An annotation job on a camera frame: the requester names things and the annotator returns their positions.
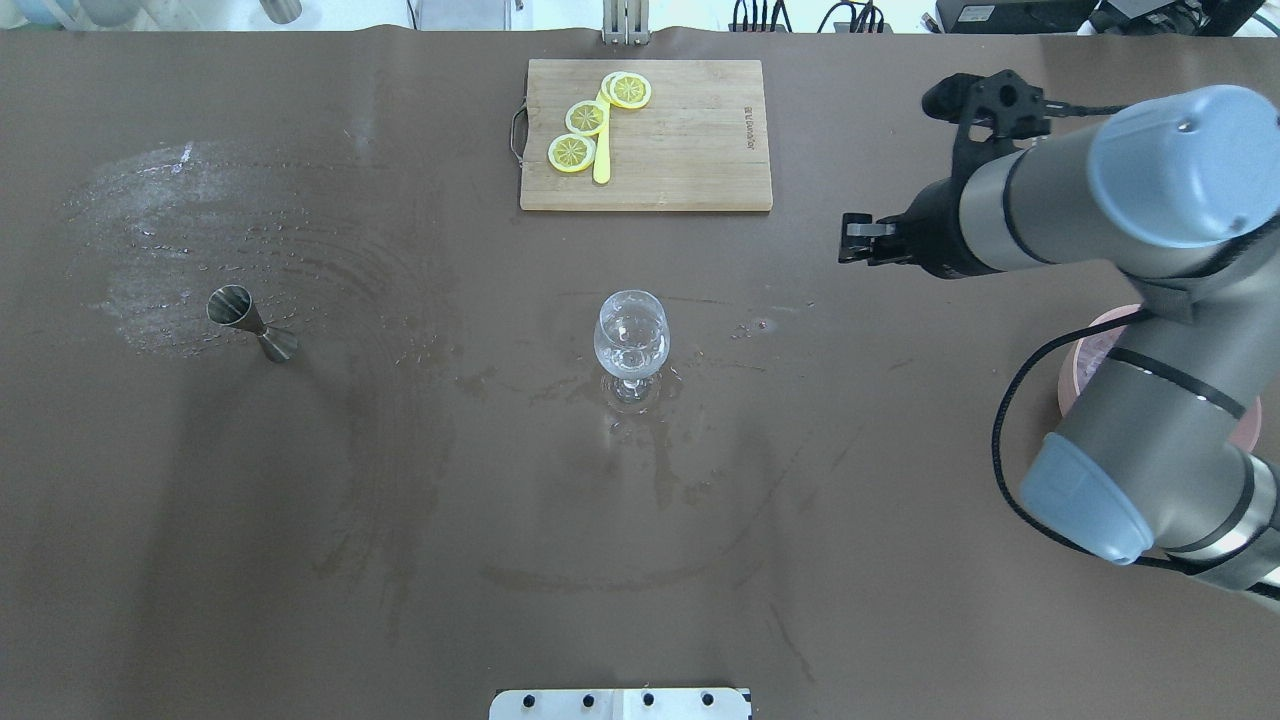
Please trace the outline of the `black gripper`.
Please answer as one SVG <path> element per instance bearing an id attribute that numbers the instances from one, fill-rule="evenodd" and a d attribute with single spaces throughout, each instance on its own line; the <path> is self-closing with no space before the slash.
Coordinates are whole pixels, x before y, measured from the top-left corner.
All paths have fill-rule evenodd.
<path id="1" fill-rule="evenodd" d="M 941 179 L 922 190 L 896 222 L 845 213 L 838 263 L 919 266 L 945 281 L 997 274 L 997 269 L 982 263 L 969 249 L 960 227 L 959 200 L 954 182 Z"/>

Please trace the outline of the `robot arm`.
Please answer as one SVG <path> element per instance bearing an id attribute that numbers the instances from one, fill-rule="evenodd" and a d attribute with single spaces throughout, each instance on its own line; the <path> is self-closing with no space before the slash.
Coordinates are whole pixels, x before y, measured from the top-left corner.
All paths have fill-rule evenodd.
<path id="1" fill-rule="evenodd" d="M 922 99 L 948 177 L 900 214 L 847 213 L 838 260 L 963 279 L 1106 261 L 1139 307 L 1037 348 L 991 430 L 1006 505 L 1050 541 L 1277 602 L 1277 464 L 1229 439 L 1277 374 L 1277 109 L 1212 85 L 1130 105 L 1046 97 L 1005 70 Z M 1005 415 L 1030 369 L 1119 331 L 1016 489 Z"/>

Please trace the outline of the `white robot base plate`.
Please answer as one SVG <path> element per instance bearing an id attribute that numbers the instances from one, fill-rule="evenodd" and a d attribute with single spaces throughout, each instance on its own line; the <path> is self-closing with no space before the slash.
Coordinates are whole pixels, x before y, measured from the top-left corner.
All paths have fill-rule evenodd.
<path id="1" fill-rule="evenodd" d="M 753 719 L 749 689 L 641 687 L 509 689 L 495 694 L 489 719 Z"/>

